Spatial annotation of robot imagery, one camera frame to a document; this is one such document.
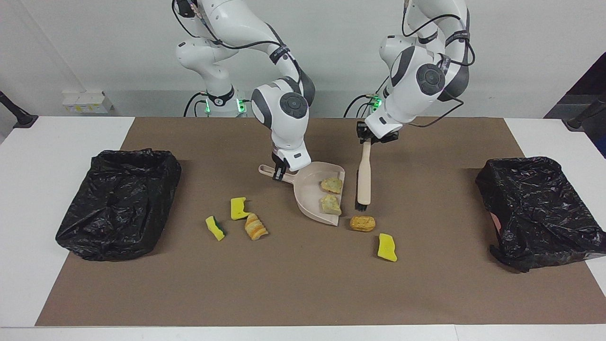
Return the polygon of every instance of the food scrap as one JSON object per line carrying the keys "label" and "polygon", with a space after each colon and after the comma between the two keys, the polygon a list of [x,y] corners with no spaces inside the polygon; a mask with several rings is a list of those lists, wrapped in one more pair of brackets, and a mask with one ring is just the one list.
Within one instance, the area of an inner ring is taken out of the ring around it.
{"label": "food scrap", "polygon": [[208,230],[215,235],[215,238],[217,238],[218,241],[225,238],[225,231],[223,231],[217,222],[217,219],[215,219],[215,216],[211,215],[210,217],[206,218],[206,227],[208,227]]}
{"label": "food scrap", "polygon": [[322,204],[322,211],[326,214],[341,215],[341,208],[339,207],[339,200],[332,194],[328,194],[324,198],[320,199]]}
{"label": "food scrap", "polygon": [[385,233],[379,234],[379,252],[377,252],[377,256],[391,260],[392,262],[398,260],[398,256],[396,256],[396,243],[393,241],[391,235]]}
{"label": "food scrap", "polygon": [[368,215],[356,215],[351,218],[349,227],[354,231],[370,232],[375,229],[376,222],[373,217]]}
{"label": "food scrap", "polygon": [[231,219],[240,220],[248,217],[250,213],[244,212],[246,198],[233,198],[231,200]]}
{"label": "food scrap", "polygon": [[244,229],[252,240],[257,240],[261,238],[261,236],[269,234],[265,226],[263,226],[263,223],[261,223],[261,221],[259,220],[259,217],[257,217],[257,215],[254,213],[251,213],[248,218],[246,218]]}
{"label": "food scrap", "polygon": [[339,178],[328,178],[322,180],[320,186],[328,193],[341,194],[341,189],[343,189],[343,181]]}

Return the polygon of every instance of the yellow sponge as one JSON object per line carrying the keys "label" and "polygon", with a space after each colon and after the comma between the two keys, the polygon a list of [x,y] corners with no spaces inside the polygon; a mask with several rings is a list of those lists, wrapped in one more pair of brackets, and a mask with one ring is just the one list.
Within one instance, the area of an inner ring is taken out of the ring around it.
{"label": "yellow sponge", "polygon": [[206,218],[206,227],[208,227],[208,230],[215,235],[215,238],[217,238],[218,241],[225,238],[225,232],[221,229],[219,223],[217,223],[215,216],[211,215],[210,217]]}
{"label": "yellow sponge", "polygon": [[231,200],[231,219],[240,220],[248,217],[250,213],[244,212],[246,198],[233,198]]}
{"label": "yellow sponge", "polygon": [[398,256],[396,256],[396,243],[393,241],[391,235],[385,233],[379,234],[379,252],[377,252],[377,256],[391,260],[392,262],[398,260]]}

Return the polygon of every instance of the wooden brush handle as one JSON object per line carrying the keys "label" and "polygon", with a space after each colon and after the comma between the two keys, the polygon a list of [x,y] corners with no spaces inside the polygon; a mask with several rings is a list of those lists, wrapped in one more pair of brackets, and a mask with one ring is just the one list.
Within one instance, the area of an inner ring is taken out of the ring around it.
{"label": "wooden brush handle", "polygon": [[358,203],[362,205],[370,205],[370,142],[365,142],[362,145],[362,160],[358,167]]}

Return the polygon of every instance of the dustpan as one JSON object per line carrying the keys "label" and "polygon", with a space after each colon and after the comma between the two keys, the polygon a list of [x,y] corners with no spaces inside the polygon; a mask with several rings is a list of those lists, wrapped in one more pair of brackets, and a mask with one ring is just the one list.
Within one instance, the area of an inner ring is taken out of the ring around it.
{"label": "dustpan", "polygon": [[[259,173],[273,177],[274,168],[262,164]],[[284,182],[295,187],[295,199],[303,214],[307,217],[328,225],[339,225],[339,216],[326,214],[322,211],[320,199],[328,193],[320,187],[320,182],[326,178],[339,178],[345,183],[345,169],[335,164],[326,162],[312,162],[309,166],[302,168],[297,174],[284,174]],[[341,205],[341,194],[335,194],[339,205]]]}

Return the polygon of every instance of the brown paper surface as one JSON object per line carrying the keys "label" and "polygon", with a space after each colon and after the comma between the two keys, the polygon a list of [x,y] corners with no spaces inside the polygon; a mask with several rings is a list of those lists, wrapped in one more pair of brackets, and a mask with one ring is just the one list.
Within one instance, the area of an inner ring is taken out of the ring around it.
{"label": "brown paper surface", "polygon": [[[311,120],[315,161],[345,168],[338,227],[299,212],[293,189],[257,173],[270,132],[254,119],[137,118],[124,150],[170,150],[183,173],[166,229],[149,255],[88,262],[70,254],[38,326],[285,326],[606,323],[585,263],[519,274],[496,243],[474,179],[490,158],[523,156],[504,120],[450,118],[407,127],[371,153],[371,233],[349,230],[362,146],[355,120]],[[230,220],[247,197],[270,235],[251,241]],[[217,242],[204,220],[227,236]],[[398,262],[376,256],[391,234]]]}

